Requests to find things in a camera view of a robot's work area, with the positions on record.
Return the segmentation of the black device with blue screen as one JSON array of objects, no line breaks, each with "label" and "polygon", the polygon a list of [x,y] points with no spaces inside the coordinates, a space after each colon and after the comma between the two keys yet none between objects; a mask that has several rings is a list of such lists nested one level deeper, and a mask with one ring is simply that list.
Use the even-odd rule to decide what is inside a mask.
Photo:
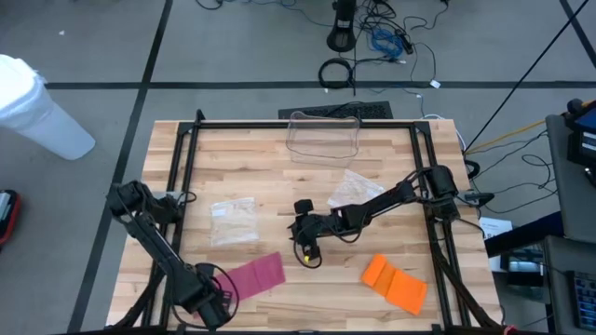
[{"label": "black device with blue screen", "polygon": [[567,159],[587,168],[596,168],[596,100],[570,100],[563,118],[571,130]]}]

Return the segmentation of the red and black case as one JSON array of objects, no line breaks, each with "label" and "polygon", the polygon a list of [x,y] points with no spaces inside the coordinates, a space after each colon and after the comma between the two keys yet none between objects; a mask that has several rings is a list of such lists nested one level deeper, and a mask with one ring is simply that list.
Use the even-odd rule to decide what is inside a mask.
[{"label": "red and black case", "polygon": [[0,248],[12,236],[20,213],[21,197],[14,190],[0,190]]}]

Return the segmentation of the pink bandage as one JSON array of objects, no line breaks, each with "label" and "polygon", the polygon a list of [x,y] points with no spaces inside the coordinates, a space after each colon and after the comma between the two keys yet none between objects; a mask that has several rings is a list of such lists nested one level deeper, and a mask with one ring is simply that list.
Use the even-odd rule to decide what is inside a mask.
[{"label": "pink bandage", "polygon": [[215,279],[222,289],[232,293],[233,300],[240,301],[268,291],[286,282],[282,259],[279,252],[263,256],[220,274]]}]

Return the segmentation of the white paper sheet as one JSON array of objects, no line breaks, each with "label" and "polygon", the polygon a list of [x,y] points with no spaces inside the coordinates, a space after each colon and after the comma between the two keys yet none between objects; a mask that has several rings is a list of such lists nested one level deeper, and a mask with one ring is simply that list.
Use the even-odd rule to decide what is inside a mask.
[{"label": "white paper sheet", "polygon": [[[501,235],[503,233],[509,232],[513,229],[513,225],[511,221],[506,220],[499,220],[493,219],[488,217],[480,217],[479,219],[480,226],[484,232],[484,239],[488,240],[489,238],[495,237],[497,235]],[[494,256],[489,259],[489,264],[491,271],[493,273],[504,273],[505,270],[501,268],[501,257]]]}]

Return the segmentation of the dark blue panel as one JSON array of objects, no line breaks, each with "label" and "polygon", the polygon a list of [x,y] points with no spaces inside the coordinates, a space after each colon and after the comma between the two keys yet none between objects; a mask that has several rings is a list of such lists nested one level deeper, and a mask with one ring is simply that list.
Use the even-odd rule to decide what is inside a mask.
[{"label": "dark blue panel", "polygon": [[562,214],[551,213],[536,221],[513,228],[508,232],[488,238],[484,244],[489,258],[500,256],[511,250],[542,242],[547,236],[564,236]]}]

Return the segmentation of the black keypad device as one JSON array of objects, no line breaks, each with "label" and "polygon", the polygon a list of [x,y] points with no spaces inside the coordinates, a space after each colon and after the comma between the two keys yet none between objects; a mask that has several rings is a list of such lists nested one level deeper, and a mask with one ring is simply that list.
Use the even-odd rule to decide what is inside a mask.
[{"label": "black keypad device", "polygon": [[596,332],[596,275],[577,271],[566,274],[576,326]]}]

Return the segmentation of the orange bandage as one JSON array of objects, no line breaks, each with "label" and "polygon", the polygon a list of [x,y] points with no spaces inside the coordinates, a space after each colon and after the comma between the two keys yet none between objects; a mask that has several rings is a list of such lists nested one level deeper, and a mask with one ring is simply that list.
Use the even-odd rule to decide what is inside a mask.
[{"label": "orange bandage", "polygon": [[361,276],[361,282],[400,309],[419,315],[427,295],[427,283],[408,275],[375,254]]}]

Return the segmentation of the black and silver device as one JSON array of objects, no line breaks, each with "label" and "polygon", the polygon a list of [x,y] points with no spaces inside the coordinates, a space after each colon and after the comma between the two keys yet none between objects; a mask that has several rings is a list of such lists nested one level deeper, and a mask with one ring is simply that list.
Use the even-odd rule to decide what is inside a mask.
[{"label": "black and silver device", "polygon": [[542,287],[546,266],[541,249],[520,248],[504,253],[500,267],[506,273],[506,282],[516,287]]}]

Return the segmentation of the black slanted pole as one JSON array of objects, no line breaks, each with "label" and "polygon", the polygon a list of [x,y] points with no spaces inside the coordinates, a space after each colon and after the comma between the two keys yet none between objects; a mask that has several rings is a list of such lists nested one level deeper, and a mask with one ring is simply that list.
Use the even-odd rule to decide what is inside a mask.
[{"label": "black slanted pole", "polygon": [[573,12],[573,14],[567,19],[566,23],[561,27],[561,29],[553,36],[553,38],[549,41],[549,43],[547,44],[547,46],[541,51],[541,53],[538,55],[538,57],[533,61],[533,63],[531,64],[531,66],[527,69],[527,71],[522,75],[522,77],[515,83],[515,85],[512,87],[512,89],[510,90],[510,92],[507,94],[507,96],[502,100],[502,102],[498,105],[498,107],[495,109],[495,111],[491,114],[491,116],[487,119],[487,121],[483,124],[483,126],[480,128],[480,130],[476,133],[476,135],[474,136],[474,138],[471,140],[471,142],[469,143],[469,146],[466,148],[466,150],[464,150],[462,152],[462,154],[467,154],[468,152],[471,151],[471,147],[472,145],[478,140],[478,138],[481,136],[481,134],[485,131],[485,129],[487,127],[489,127],[489,125],[494,121],[494,119],[496,118],[496,116],[502,111],[502,109],[504,108],[504,106],[506,105],[506,103],[510,100],[510,98],[512,97],[512,95],[515,93],[515,91],[520,88],[521,84],[526,80],[526,78],[529,76],[529,74],[535,69],[535,67],[538,65],[538,63],[540,61],[543,60],[543,58],[546,56],[546,54],[551,50],[551,48],[553,47],[553,45],[560,39],[560,37],[562,36],[562,34],[565,32],[565,30],[572,25],[572,22],[576,19],[576,17],[581,13],[581,11],[585,8],[585,6],[590,2],[591,0],[583,0],[582,3],[580,4],[580,6]]}]

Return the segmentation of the white trash bin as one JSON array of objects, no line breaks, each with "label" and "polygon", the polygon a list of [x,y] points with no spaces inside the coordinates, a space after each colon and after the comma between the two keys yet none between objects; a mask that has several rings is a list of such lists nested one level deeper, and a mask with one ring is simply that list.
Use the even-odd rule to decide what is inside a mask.
[{"label": "white trash bin", "polygon": [[96,141],[55,102],[42,75],[24,60],[0,54],[0,127],[11,129],[67,160]]}]

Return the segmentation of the black keyboard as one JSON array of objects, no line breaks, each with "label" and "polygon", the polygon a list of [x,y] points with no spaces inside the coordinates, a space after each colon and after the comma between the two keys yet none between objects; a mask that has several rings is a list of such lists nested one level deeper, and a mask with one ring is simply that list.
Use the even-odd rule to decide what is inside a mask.
[{"label": "black keyboard", "polygon": [[289,119],[294,112],[302,112],[316,117],[346,118],[357,117],[360,119],[392,119],[393,114],[388,101],[362,102],[351,101],[339,105],[323,105],[314,107],[297,107],[280,109],[279,119]]}]

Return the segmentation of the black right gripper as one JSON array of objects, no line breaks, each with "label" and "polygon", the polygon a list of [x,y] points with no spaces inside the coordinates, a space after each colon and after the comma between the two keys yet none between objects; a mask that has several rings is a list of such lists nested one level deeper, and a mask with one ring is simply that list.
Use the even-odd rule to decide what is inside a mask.
[{"label": "black right gripper", "polygon": [[[333,209],[330,214],[312,213],[314,205],[311,199],[301,199],[294,203],[295,221],[291,225],[291,239],[308,242],[318,237],[345,236],[347,223],[341,211]],[[303,266],[320,266],[322,256],[317,244],[302,246]]]}]

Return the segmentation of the clear plastic bag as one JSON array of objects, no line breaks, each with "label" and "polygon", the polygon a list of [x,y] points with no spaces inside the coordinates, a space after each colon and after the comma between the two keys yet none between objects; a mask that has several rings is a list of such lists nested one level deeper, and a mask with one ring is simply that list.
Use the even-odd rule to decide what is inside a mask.
[{"label": "clear plastic bag", "polygon": [[331,208],[362,204],[382,194],[385,189],[351,170],[344,170],[342,181],[328,198]]}]

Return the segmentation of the clear bag with white label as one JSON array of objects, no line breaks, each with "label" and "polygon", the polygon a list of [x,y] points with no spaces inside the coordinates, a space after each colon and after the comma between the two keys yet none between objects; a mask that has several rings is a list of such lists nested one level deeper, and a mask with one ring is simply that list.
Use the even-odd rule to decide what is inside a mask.
[{"label": "clear bag with white label", "polygon": [[210,206],[210,244],[213,247],[259,239],[254,197],[239,198]]}]

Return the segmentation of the black floor stand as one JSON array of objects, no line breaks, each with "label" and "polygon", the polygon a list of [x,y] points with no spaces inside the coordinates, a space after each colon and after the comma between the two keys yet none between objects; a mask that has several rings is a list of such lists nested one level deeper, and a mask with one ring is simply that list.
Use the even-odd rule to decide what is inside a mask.
[{"label": "black floor stand", "polygon": [[332,8],[335,16],[332,30],[326,39],[327,46],[336,52],[350,51],[356,45],[354,20],[357,0],[333,0]]}]

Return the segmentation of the clear plastic container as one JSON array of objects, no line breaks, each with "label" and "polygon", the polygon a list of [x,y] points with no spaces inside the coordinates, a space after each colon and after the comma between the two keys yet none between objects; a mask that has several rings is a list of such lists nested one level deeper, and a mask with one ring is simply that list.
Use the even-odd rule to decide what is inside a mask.
[{"label": "clear plastic container", "polygon": [[360,120],[291,114],[285,141],[291,161],[347,168],[359,153]]}]

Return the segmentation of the grey cabinet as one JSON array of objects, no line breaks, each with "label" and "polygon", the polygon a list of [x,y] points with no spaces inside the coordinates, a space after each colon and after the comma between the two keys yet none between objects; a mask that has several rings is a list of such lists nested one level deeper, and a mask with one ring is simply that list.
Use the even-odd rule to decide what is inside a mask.
[{"label": "grey cabinet", "polygon": [[585,176],[583,166],[567,159],[571,131],[564,124],[563,117],[549,115],[546,125],[564,235],[576,241],[596,244],[596,187]]},{"label": "grey cabinet", "polygon": [[596,275],[596,244],[548,236],[544,240],[544,258],[549,268],[551,324],[559,334],[596,335],[596,331],[577,328],[567,271]]}]

